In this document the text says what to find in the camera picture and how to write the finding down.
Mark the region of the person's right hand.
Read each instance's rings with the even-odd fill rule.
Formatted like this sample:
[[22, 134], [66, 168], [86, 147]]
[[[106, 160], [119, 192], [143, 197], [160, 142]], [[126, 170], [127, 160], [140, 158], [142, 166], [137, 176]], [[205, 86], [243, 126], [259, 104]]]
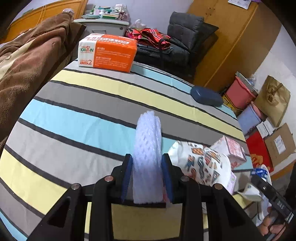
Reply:
[[273, 240], [278, 240], [284, 233], [286, 226], [285, 224], [272, 225], [272, 218], [268, 215], [257, 228], [262, 236], [265, 236], [270, 232], [275, 235]]

